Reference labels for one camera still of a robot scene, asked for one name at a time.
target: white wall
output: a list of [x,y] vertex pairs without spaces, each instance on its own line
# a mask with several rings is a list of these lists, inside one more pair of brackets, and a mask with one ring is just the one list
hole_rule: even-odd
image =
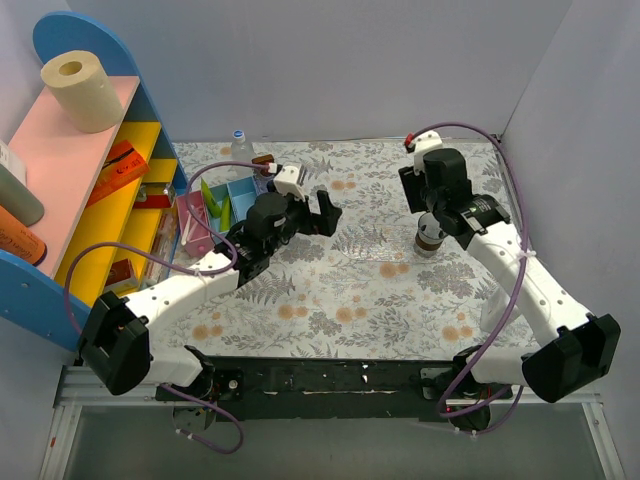
[[69,0],[129,45],[184,141],[404,136],[443,120],[501,133],[570,4]]
[[504,137],[536,250],[622,327],[600,389],[628,478],[640,478],[639,24],[639,0],[574,0]]
[[[42,90],[31,31],[63,0],[0,0],[0,138],[7,143]],[[63,361],[69,353],[0,318],[0,465],[2,478],[40,472]]]

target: red tip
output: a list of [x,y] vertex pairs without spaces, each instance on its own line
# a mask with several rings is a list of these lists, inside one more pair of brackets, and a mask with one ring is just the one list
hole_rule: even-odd
[[408,147],[409,144],[413,142],[414,137],[415,135],[413,133],[410,133],[409,135],[407,135],[407,138],[404,139],[404,146]]

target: blue shelf side panel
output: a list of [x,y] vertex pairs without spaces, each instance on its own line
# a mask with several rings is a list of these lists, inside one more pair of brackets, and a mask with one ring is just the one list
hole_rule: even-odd
[[[62,301],[62,287],[21,258],[0,250],[0,316],[74,351],[78,333]],[[89,307],[71,296],[73,314],[81,326]]]
[[[162,124],[131,53],[111,30],[92,18],[73,12],[49,13],[33,29],[33,46],[43,64],[70,50],[87,50],[98,56],[108,75],[139,77],[130,118]],[[158,158],[178,159],[164,128],[157,153]],[[180,162],[178,165],[174,182],[183,188],[186,177]],[[53,279],[20,258],[0,251],[0,292],[0,316],[67,350],[76,349],[79,335],[66,315],[62,287]],[[82,327],[90,309],[73,296],[71,302]]]

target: pink box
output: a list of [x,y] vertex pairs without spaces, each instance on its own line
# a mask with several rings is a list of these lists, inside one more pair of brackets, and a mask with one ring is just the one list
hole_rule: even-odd
[[[182,244],[183,242],[187,219],[191,216],[191,214],[187,210],[186,200],[187,198],[185,195],[180,195],[178,198],[176,198],[176,202],[178,204],[178,218],[180,220],[180,240],[178,240],[180,244]],[[207,225],[209,225],[209,215],[204,205],[202,193],[200,193],[200,191],[191,192],[189,194],[189,200],[195,207],[198,217],[206,222]],[[211,233],[209,233],[206,228],[200,225],[193,218],[189,223],[189,232],[187,235],[186,243],[184,245],[184,249],[192,257],[200,258],[209,251],[213,250],[215,244],[213,243],[213,239],[211,238]]]

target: yellow shelf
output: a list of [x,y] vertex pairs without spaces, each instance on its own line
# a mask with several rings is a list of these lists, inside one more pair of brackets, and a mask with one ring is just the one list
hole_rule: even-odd
[[[124,230],[124,235],[122,235],[121,242],[149,253],[153,245],[153,239],[156,236],[156,231],[158,230],[162,211],[161,208],[134,208],[131,211],[131,215],[129,215],[129,221]],[[117,262],[125,258],[131,260],[133,270],[136,272],[136,277],[141,281],[142,272],[144,272],[144,267],[147,265],[147,259],[128,250],[119,248],[113,261]],[[135,292],[136,290],[137,289],[134,288],[123,294]]]
[[[129,140],[148,161],[159,133],[158,122],[124,122],[114,144]],[[138,178],[85,208],[56,273],[55,281],[58,284],[64,285],[71,262],[85,248],[99,242],[117,242],[122,238],[141,182],[142,179]],[[87,305],[93,305],[102,294],[115,254],[116,249],[112,247],[103,247],[87,254],[73,272],[71,293]]]
[[151,171],[142,177],[142,183],[170,183],[178,168],[175,158],[152,158],[149,160]]

